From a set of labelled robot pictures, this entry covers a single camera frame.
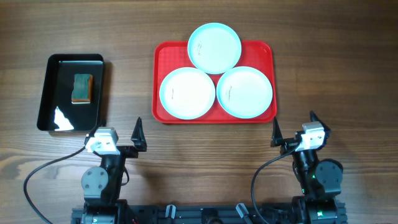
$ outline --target white plate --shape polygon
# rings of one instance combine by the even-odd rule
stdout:
[[[237,118],[255,118],[265,112],[272,101],[268,78],[251,67],[236,67],[224,73],[216,92],[221,107]]]
[[[211,78],[197,68],[179,68],[170,72],[160,85],[162,106],[172,116],[195,119],[204,115],[215,100]]]
[[[220,23],[202,25],[188,41],[188,56],[192,64],[209,74],[220,74],[233,68],[241,52],[238,35]]]

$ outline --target green sponge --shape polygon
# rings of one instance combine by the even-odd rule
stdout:
[[[90,74],[75,74],[72,91],[72,103],[90,103],[93,87],[93,76]]]

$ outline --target black tray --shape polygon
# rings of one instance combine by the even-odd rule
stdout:
[[[72,104],[75,74],[91,74],[94,77],[91,103]],[[89,131],[100,119],[103,89],[104,59],[100,54],[55,54],[49,58],[45,73],[42,101],[37,127],[41,131],[56,131],[55,109],[67,118],[73,129]]]

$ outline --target wood grain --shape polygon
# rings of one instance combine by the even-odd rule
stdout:
[[[0,1],[0,223],[42,223],[26,202],[27,174],[83,145],[84,134],[36,128],[45,68],[55,53],[107,60],[103,113],[120,144],[143,119],[148,151],[127,161],[132,205],[250,201],[255,170],[278,155],[272,124],[163,125],[151,114],[155,47],[222,22],[273,49],[279,123],[292,136],[314,110],[333,130],[320,158],[345,167],[350,223],[398,220],[398,3],[395,1]],[[258,202],[300,195],[291,158],[261,172]],[[54,223],[83,205],[86,152],[35,176],[29,193]]]

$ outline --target red tray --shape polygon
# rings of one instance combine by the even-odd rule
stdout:
[[[236,124],[236,123],[265,123],[270,121],[277,112],[274,64],[271,48],[260,40],[242,41],[242,54],[236,66],[249,66],[261,71],[271,82],[274,92],[271,105],[255,118],[241,119],[229,115],[215,98],[213,106],[203,116],[192,120],[182,120],[170,115],[162,106],[159,98],[159,88],[163,79],[173,70],[181,67],[193,67],[187,52],[188,41],[166,41],[155,49],[154,59],[154,88],[152,93],[152,114],[157,121],[166,124]],[[210,75],[215,86],[221,75]]]

